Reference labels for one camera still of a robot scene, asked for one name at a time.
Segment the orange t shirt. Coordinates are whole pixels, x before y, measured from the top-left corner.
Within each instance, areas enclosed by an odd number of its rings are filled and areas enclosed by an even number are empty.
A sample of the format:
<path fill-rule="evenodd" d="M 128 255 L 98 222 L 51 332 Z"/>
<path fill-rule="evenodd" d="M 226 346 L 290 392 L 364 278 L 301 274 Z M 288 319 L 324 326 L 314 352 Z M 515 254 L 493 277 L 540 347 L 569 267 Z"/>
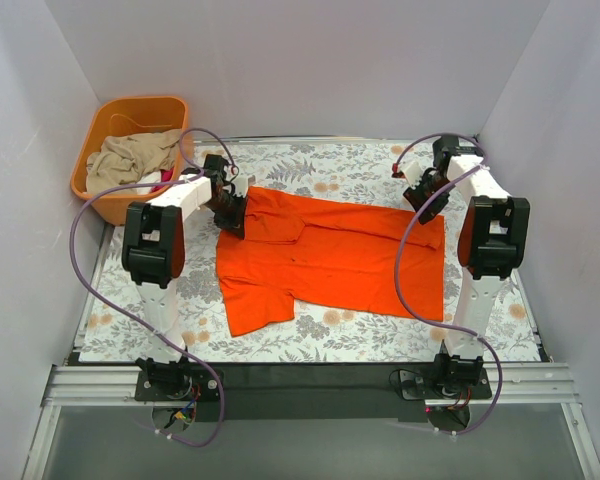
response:
<path fill-rule="evenodd" d="M 295 301 L 442 321 L 444 219 L 408 231 L 412 218 L 404 210 L 252 188 L 245 238 L 223 231 L 216 248 L 231 335 L 292 320 Z"/>

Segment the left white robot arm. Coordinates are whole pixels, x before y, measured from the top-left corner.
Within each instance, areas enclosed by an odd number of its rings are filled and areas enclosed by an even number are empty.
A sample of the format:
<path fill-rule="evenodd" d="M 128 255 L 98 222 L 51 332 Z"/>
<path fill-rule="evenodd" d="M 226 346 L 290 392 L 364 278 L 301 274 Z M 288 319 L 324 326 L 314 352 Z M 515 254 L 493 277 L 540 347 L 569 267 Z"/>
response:
<path fill-rule="evenodd" d="M 185 222 L 201 207 L 213 212 L 216 227 L 242 239 L 249 182 L 234 162 L 208 154 L 203 167 L 185 169 L 181 183 L 148 202 L 127 208 L 122 266 L 130 274 L 153 338 L 137 360 L 149 388 L 163 398 L 190 398 L 191 362 L 178 320 L 177 280 L 185 265 Z"/>

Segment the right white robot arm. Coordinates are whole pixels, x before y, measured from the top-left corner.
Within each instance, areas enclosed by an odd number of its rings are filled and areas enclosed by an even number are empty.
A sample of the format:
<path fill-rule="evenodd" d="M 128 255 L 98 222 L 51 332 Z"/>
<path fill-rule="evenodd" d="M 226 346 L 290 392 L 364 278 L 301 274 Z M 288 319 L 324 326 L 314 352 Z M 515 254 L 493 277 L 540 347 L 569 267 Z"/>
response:
<path fill-rule="evenodd" d="M 530 203 L 498 184 L 475 139 L 453 133 L 429 138 L 432 165 L 423 169 L 416 162 L 397 160 L 392 175 L 408 184 L 403 196 L 415 211 L 409 230 L 433 221 L 452 191 L 461 194 L 466 203 L 457 243 L 462 282 L 439 353 L 431 362 L 399 370 L 398 388 L 405 400 L 489 398 L 485 334 L 499 291 L 524 258 Z"/>

